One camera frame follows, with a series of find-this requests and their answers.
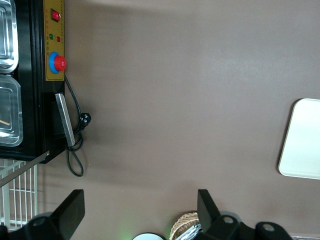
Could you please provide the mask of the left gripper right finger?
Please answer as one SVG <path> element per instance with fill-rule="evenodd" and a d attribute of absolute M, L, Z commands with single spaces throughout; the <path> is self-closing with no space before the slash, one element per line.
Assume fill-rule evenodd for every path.
<path fill-rule="evenodd" d="M 219 211 L 206 189 L 197 192 L 197 215 L 202 228 L 198 240 L 250 239 L 250 228 L 235 213 Z"/>

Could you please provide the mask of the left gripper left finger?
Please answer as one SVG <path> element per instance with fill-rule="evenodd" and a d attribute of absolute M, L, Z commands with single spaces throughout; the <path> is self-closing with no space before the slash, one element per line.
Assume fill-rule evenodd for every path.
<path fill-rule="evenodd" d="M 7 232 L 8 240 L 69 240 L 85 216 L 82 189 L 73 190 L 52 212 L 40 214 L 22 228 Z"/>

